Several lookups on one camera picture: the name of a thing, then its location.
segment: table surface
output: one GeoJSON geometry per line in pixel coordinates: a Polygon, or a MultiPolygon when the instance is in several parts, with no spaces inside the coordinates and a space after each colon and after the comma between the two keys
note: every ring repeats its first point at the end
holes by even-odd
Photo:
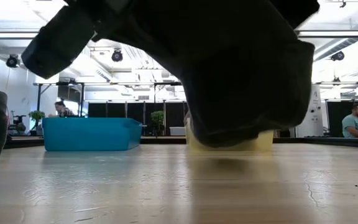
{"type": "Polygon", "coordinates": [[[358,148],[276,144],[273,156],[10,149],[0,224],[358,223],[358,148]]]}

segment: seated person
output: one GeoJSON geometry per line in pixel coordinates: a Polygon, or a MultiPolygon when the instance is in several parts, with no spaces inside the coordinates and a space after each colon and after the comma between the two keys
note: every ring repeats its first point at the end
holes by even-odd
{"type": "Polygon", "coordinates": [[[358,104],[354,104],[352,114],[342,120],[342,133],[345,138],[358,138],[358,104]]]}
{"type": "Polygon", "coordinates": [[[74,113],[70,109],[68,109],[64,104],[64,102],[62,101],[55,103],[55,109],[58,115],[50,114],[49,115],[50,118],[58,118],[58,117],[67,118],[67,117],[75,116],[74,113]]]}

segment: security camera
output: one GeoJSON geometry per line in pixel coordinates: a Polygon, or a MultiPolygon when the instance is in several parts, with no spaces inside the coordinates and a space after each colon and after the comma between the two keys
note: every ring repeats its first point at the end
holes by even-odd
{"type": "Polygon", "coordinates": [[[333,54],[330,59],[336,61],[336,60],[343,60],[344,58],[345,58],[345,54],[342,51],[340,51],[333,54]]]}
{"type": "Polygon", "coordinates": [[[114,49],[114,53],[112,53],[111,60],[113,60],[113,62],[122,61],[121,49],[114,49]]]}
{"type": "Polygon", "coordinates": [[[334,83],[336,83],[336,82],[340,83],[341,80],[340,80],[338,77],[334,77],[333,82],[334,82],[334,83]]]}
{"type": "Polygon", "coordinates": [[[17,54],[11,54],[6,60],[6,66],[9,68],[17,68],[20,65],[19,56],[17,54]]]}

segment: blue tray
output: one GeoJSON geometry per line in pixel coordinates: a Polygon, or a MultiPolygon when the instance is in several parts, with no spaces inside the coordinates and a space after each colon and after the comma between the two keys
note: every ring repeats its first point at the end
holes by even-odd
{"type": "Polygon", "coordinates": [[[42,127],[47,151],[125,151],[142,135],[130,118],[44,118],[42,127]]]}

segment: yellow object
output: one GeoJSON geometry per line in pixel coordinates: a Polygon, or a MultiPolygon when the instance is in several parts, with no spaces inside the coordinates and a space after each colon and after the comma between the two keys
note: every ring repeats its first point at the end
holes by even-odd
{"type": "Polygon", "coordinates": [[[190,153],[203,153],[203,152],[245,152],[245,153],[268,153],[273,148],[273,131],[266,131],[259,134],[259,137],[255,140],[244,141],[238,145],[231,147],[219,147],[213,148],[201,144],[195,137],[190,128],[191,118],[187,118],[185,131],[186,131],[186,143],[189,147],[190,153]]]}

